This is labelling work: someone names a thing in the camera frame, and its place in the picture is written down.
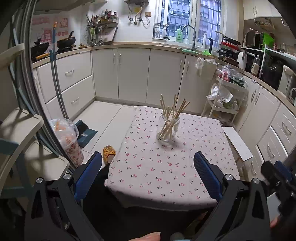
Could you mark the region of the person's right hand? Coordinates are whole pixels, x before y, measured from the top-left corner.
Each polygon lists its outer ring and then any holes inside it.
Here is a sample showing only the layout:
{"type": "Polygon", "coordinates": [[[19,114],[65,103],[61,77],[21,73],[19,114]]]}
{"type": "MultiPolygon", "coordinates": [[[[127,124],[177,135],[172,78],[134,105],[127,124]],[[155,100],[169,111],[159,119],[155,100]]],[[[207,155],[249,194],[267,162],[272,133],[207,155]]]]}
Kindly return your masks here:
{"type": "Polygon", "coordinates": [[[273,229],[277,224],[278,222],[280,221],[280,215],[275,217],[271,222],[270,222],[270,228],[273,229]]]}

